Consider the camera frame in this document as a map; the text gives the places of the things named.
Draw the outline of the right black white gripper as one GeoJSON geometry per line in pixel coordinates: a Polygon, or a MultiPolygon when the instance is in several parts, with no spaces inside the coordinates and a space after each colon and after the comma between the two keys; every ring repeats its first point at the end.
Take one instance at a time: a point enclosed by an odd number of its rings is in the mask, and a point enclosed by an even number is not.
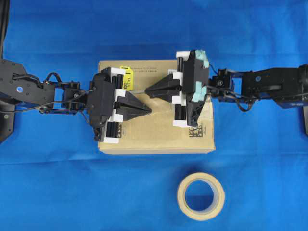
{"type": "Polygon", "coordinates": [[[204,50],[178,51],[177,70],[146,88],[150,98],[175,105],[176,127],[197,127],[206,102],[209,61],[204,50]]]}

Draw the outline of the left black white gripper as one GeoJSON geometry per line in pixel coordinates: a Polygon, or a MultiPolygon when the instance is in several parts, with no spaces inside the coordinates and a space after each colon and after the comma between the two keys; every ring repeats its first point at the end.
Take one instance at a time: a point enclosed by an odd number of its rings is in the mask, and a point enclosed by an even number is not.
{"type": "Polygon", "coordinates": [[[151,113],[151,108],[123,89],[125,70],[108,67],[94,75],[86,102],[96,141],[118,144],[119,123],[151,113]],[[126,105],[115,109],[115,102],[126,105]]]}

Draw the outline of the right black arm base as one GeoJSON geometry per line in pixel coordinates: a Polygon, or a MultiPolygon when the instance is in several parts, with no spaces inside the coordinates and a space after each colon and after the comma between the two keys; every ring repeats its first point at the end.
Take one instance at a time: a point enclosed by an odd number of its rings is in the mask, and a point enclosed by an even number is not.
{"type": "Polygon", "coordinates": [[[299,109],[300,128],[304,135],[308,135],[308,107],[304,106],[299,109]]]}

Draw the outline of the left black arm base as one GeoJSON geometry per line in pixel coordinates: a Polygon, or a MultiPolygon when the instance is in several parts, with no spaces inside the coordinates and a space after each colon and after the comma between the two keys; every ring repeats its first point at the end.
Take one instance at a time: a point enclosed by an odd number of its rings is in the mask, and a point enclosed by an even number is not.
{"type": "Polygon", "coordinates": [[[7,111],[14,111],[15,105],[13,104],[1,104],[0,111],[0,143],[3,143],[14,131],[15,114],[7,113],[7,111]]]}

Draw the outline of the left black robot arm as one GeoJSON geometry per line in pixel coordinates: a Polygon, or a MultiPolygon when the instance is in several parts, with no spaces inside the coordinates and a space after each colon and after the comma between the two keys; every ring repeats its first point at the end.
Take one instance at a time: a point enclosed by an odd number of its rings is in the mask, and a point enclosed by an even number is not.
{"type": "Polygon", "coordinates": [[[125,70],[108,67],[95,74],[88,90],[79,82],[63,82],[49,73],[44,81],[26,72],[22,64],[0,62],[0,140],[14,130],[15,114],[38,110],[41,114],[84,113],[94,139],[118,143],[120,123],[151,113],[151,108],[123,89],[125,70]]]}

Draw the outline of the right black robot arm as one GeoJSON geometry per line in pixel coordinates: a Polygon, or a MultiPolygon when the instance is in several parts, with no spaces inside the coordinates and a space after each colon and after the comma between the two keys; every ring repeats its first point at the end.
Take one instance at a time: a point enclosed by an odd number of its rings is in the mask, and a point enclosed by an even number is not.
{"type": "Polygon", "coordinates": [[[175,106],[173,125],[198,127],[208,97],[235,103],[249,111],[256,101],[273,100],[281,108],[308,104],[308,66],[237,72],[220,69],[209,76],[211,64],[204,50],[176,53],[177,70],[149,86],[145,93],[175,106]]]}

